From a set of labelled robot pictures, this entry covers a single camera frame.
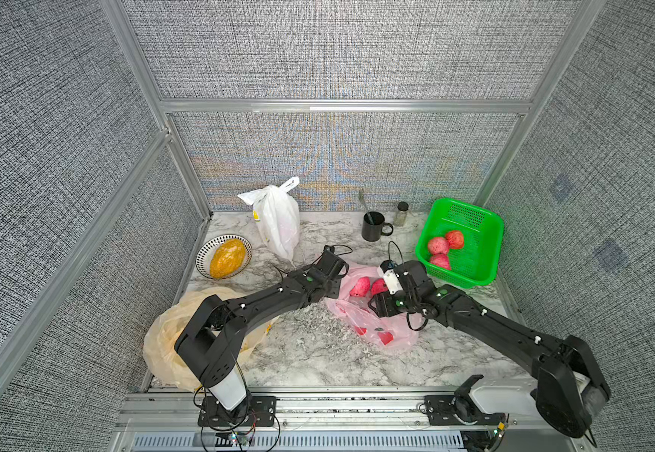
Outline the pink plastic bag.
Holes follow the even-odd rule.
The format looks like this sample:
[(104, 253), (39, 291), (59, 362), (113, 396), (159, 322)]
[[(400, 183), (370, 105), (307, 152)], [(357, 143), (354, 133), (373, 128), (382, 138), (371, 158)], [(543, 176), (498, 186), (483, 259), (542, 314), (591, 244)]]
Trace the pink plastic bag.
[(340, 295), (337, 299), (325, 299), (328, 310), (358, 337), (382, 350), (406, 350), (415, 345), (419, 333), (408, 327), (405, 313), (392, 318), (379, 318), (368, 307), (368, 301), (374, 297), (371, 290), (365, 298), (349, 295), (359, 278), (368, 277), (371, 284), (381, 279), (380, 269), (352, 262), (348, 264), (350, 269), (342, 279)]

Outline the pink red apple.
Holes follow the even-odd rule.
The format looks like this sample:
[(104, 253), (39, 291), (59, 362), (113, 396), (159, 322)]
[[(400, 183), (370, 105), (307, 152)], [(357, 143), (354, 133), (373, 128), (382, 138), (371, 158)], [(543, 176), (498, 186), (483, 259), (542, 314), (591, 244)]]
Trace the pink red apple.
[(441, 269), (452, 269), (450, 259), (444, 253), (433, 254), (429, 260), (429, 263), (433, 266), (440, 267)]

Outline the white plastic bag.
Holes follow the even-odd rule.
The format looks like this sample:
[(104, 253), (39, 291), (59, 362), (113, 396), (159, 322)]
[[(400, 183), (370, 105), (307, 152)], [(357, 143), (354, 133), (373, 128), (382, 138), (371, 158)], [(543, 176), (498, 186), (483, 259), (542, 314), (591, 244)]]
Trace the white plastic bag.
[(292, 177), (280, 186), (269, 185), (238, 195), (252, 208), (261, 239), (278, 258), (293, 261), (300, 239), (300, 212), (290, 191), (300, 183)]

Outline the beige plastic bag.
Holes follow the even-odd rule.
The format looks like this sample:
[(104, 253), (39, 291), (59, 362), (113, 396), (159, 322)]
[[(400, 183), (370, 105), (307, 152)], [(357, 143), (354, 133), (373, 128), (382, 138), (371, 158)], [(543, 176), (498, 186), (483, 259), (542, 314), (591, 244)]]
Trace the beige plastic bag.
[[(246, 296), (227, 287), (213, 287), (206, 290), (187, 292), (175, 306), (161, 314), (148, 330), (144, 338), (143, 357), (150, 372), (162, 382), (173, 384), (184, 390), (195, 390), (200, 385), (184, 361), (176, 354), (174, 343), (190, 318), (195, 314), (197, 307), (201, 305), (204, 299), (214, 295), (224, 301)], [(261, 339), (265, 337), (268, 329), (273, 326), (277, 318), (257, 327), (257, 329), (246, 335), (238, 354), (238, 365), (244, 363), (244, 358), (248, 357)]]

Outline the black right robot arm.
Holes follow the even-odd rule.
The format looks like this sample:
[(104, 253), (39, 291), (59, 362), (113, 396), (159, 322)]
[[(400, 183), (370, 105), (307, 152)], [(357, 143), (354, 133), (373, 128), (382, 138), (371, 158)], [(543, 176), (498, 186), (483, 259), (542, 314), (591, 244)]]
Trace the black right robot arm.
[(408, 261), (380, 267), (386, 290), (368, 306), (380, 318), (420, 315), (425, 322), (462, 331), (500, 352), (531, 376), (496, 382), (473, 376), (455, 392), (457, 417), (523, 414), (540, 417), (556, 431), (581, 438), (611, 397), (611, 390), (587, 342), (532, 330), (481, 305), (465, 291), (436, 286), (425, 265)]

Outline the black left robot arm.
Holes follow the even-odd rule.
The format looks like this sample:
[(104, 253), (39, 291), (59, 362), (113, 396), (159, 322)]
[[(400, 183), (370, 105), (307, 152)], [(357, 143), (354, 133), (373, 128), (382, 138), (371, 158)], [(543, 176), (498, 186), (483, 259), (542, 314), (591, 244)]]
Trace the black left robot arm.
[(197, 307), (174, 343), (198, 383), (228, 411), (246, 405), (247, 385), (238, 369), (246, 335), (287, 312), (336, 298), (350, 266), (332, 246), (311, 264), (259, 292), (228, 299), (210, 296)]

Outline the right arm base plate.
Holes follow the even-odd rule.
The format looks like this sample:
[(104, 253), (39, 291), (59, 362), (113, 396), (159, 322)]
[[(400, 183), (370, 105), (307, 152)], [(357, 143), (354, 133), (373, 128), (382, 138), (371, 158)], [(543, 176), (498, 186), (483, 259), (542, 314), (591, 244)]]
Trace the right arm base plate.
[(485, 414), (468, 397), (427, 395), (421, 410), (431, 426), (498, 426), (505, 414)]

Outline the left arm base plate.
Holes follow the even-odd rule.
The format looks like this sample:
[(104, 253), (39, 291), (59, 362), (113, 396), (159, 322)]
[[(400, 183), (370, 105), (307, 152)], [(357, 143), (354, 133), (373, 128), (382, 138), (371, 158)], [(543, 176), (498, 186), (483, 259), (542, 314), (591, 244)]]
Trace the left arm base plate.
[(200, 404), (197, 425), (203, 428), (274, 427), (275, 397), (248, 397), (233, 410), (227, 410), (215, 397), (205, 397)]

